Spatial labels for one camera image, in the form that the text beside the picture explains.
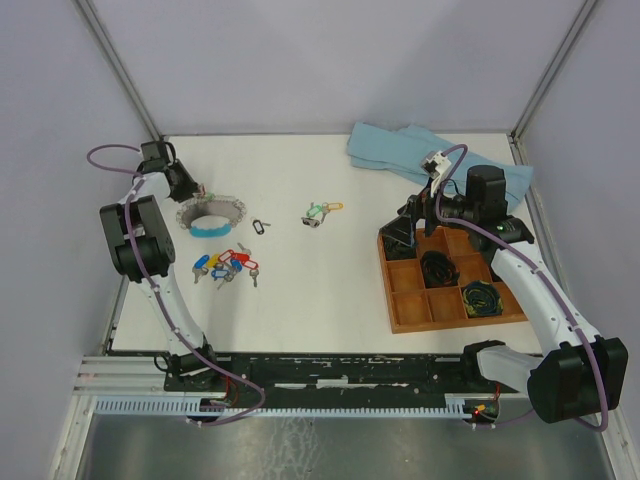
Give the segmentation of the coloured tag key bunch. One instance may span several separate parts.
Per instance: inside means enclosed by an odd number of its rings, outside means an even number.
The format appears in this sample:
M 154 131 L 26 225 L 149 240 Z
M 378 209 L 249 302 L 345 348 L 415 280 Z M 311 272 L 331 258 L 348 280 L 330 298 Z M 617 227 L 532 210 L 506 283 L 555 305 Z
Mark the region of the coloured tag key bunch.
M 209 276 L 214 281 L 220 282 L 218 289 L 231 283 L 242 272 L 248 274 L 253 287 L 257 288 L 260 275 L 259 263 L 254 259 L 252 251 L 241 243 L 237 244 L 236 249 L 227 249 L 213 255 L 202 255 L 192 266 L 195 284 Z

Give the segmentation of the black tag key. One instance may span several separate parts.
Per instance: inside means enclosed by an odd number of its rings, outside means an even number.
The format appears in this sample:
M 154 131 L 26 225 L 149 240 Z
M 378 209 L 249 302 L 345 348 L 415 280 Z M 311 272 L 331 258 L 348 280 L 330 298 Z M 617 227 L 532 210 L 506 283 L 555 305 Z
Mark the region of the black tag key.
M 257 235 L 264 235 L 266 229 L 271 226 L 270 223 L 254 218 L 251 220 L 252 227 Z

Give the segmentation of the rolled blue-yellow tie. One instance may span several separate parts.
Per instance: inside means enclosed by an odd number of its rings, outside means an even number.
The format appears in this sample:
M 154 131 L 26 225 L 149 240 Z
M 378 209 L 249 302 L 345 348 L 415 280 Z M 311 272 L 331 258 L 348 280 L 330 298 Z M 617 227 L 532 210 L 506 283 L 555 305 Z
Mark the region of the rolled blue-yellow tie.
M 461 295 L 470 318 L 499 316 L 504 311 L 502 297 L 491 283 L 473 281 L 462 288 Z

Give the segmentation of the rolled dark tie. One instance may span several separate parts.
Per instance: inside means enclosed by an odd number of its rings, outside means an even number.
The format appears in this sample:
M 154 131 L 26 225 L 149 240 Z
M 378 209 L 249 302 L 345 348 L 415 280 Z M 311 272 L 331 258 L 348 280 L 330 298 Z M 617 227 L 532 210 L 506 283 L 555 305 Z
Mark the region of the rolled dark tie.
M 408 260 L 416 258 L 416 249 L 391 238 L 383 239 L 385 258 L 388 261 Z

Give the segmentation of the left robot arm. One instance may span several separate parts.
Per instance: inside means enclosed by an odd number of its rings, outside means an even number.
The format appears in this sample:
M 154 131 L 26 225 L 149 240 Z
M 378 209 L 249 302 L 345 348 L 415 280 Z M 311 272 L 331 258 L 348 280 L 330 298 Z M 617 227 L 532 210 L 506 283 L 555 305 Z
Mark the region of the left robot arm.
M 160 211 L 166 199 L 182 203 L 193 198 L 199 185 L 171 143 L 156 140 L 125 148 L 142 156 L 136 169 L 117 170 L 132 176 L 131 188 L 123 199 L 99 210 L 112 263 L 144 293 L 165 335 L 166 349 L 153 357 L 165 375 L 164 389 L 211 390 L 219 385 L 221 366 L 177 285 L 175 248 Z

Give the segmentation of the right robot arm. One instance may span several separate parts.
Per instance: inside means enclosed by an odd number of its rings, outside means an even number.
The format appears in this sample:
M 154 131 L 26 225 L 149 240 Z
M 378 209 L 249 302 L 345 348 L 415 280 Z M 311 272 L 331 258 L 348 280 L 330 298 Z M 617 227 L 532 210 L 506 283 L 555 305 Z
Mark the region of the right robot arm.
M 466 231 L 473 248 L 515 297 L 542 351 L 534 357 L 501 341 L 468 345 L 468 360 L 458 368 L 460 382 L 481 391 L 495 381 L 524 393 L 549 424 L 585 423 L 588 416 L 599 415 L 600 422 L 589 427 L 604 431 L 620 401 L 629 358 L 623 342 L 603 337 L 550 274 L 531 231 L 508 212 L 503 169 L 471 167 L 464 193 L 452 197 L 444 194 L 449 167 L 428 162 L 425 170 L 426 187 L 408 198 L 381 234 L 412 247 L 418 221 L 424 221 L 427 235 L 439 226 Z

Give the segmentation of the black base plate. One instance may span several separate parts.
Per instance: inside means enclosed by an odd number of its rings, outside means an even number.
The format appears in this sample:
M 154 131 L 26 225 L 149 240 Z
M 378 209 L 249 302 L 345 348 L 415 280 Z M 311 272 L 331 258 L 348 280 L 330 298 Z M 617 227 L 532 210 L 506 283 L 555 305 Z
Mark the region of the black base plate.
M 266 408 L 355 408 L 442 403 L 447 394 L 493 397 L 513 389 L 471 373 L 460 355 L 220 353 L 209 368 L 192 354 L 162 352 L 154 366 L 168 392 L 218 395 L 249 407 L 266 395 Z

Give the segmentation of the rolled orange-dotted tie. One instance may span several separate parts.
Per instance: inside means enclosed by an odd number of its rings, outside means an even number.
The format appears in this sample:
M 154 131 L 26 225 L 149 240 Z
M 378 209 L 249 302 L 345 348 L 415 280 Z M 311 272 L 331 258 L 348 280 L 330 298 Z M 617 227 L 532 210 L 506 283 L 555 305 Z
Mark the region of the rolled orange-dotted tie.
M 426 288 L 444 288 L 458 285 L 460 272 L 453 261 L 439 251 L 426 251 L 420 259 Z

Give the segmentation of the large keyring holder blue handle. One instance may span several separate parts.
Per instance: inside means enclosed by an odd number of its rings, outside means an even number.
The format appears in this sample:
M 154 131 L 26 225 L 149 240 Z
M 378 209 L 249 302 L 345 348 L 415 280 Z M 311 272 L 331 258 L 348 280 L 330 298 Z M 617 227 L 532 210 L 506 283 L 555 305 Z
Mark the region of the large keyring holder blue handle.
M 236 197 L 216 195 L 213 200 L 202 197 L 187 200 L 176 213 L 178 225 L 194 238 L 224 237 L 246 216 L 245 203 Z

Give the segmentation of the light blue cloth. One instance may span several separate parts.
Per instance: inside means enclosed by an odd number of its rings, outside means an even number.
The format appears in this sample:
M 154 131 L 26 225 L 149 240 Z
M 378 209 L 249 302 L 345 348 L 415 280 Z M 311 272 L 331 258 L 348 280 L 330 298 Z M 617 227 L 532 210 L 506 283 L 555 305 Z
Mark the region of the light blue cloth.
M 427 154 L 445 151 L 454 144 L 430 130 L 410 125 L 388 131 L 365 123 L 357 123 L 347 141 L 351 165 L 369 170 L 386 170 L 424 186 L 428 175 L 421 168 Z M 504 170 L 505 198 L 512 212 L 524 200 L 533 179 L 529 166 L 502 165 L 473 151 L 468 151 L 461 165 L 447 183 L 446 193 L 453 195 L 466 188 L 467 171 L 476 165 L 491 165 Z

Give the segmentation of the green yellow tag key bunch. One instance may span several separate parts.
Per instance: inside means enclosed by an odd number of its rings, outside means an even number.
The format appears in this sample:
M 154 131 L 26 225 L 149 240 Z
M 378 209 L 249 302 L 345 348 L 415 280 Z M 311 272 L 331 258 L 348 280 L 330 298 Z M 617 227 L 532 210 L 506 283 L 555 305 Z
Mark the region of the green yellow tag key bunch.
M 324 202 L 321 204 L 311 202 L 305 215 L 301 217 L 302 224 L 310 228 L 318 228 L 331 212 L 339 211 L 343 208 L 344 204 L 341 202 Z

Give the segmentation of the wooden compartment tray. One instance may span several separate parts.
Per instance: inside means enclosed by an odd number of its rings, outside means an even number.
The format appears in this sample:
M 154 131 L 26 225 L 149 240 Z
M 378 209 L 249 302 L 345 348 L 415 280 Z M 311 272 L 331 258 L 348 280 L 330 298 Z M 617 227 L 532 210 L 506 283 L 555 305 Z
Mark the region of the wooden compartment tray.
M 491 271 L 481 254 L 472 248 L 462 230 L 439 227 L 431 237 L 416 231 L 416 258 L 388 261 L 383 248 L 384 237 L 377 238 L 391 331 L 395 334 L 453 328 L 467 328 L 526 320 L 520 305 L 504 282 Z M 447 255 L 460 272 L 458 285 L 426 288 L 420 259 L 426 251 Z M 491 283 L 500 293 L 504 311 L 499 316 L 470 318 L 461 291 L 473 281 Z

